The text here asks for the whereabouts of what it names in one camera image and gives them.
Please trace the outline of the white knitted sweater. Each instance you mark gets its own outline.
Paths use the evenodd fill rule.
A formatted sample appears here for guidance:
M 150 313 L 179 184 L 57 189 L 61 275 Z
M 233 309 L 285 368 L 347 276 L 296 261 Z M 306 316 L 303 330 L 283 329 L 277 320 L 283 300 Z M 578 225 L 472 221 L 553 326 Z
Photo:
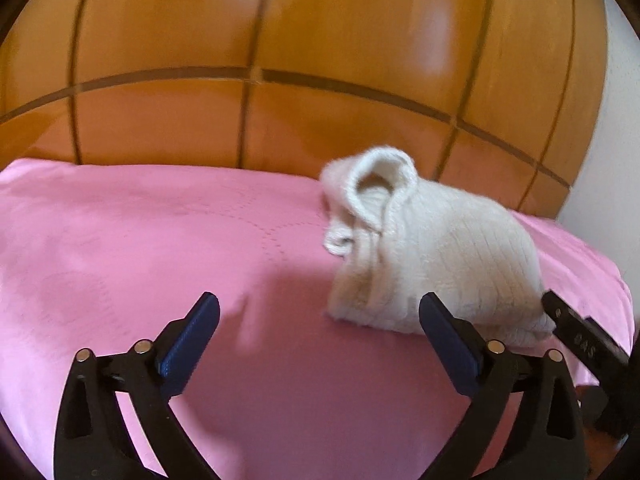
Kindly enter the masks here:
M 434 292 L 487 339 L 527 348 L 551 336 L 537 249 L 506 207 L 421 178 L 390 146 L 329 162 L 320 183 L 323 246 L 342 260 L 332 318 L 417 334 L 420 300 Z

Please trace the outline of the pink bedspread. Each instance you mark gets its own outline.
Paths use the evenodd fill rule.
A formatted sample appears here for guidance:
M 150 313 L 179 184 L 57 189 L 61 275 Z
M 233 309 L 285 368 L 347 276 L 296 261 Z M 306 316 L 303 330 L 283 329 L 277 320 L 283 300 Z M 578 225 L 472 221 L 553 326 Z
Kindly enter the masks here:
M 556 222 L 511 211 L 544 290 L 634 343 L 611 260 Z M 423 335 L 332 318 L 342 260 L 323 246 L 320 179 L 23 158 L 1 174 L 1 413 L 54 475 L 76 353 L 130 349 L 203 292 L 220 324 L 171 408 L 225 479 L 415 479 L 468 405 Z

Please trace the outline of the wooden headboard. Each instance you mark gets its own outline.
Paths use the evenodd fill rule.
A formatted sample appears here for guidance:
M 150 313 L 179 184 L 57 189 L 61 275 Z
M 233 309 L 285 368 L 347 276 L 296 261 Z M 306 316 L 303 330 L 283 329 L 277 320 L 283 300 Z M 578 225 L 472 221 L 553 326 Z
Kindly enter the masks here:
M 314 177 L 388 144 L 553 217 L 607 53 L 603 0 L 29 0 L 1 47 L 1 160 Z

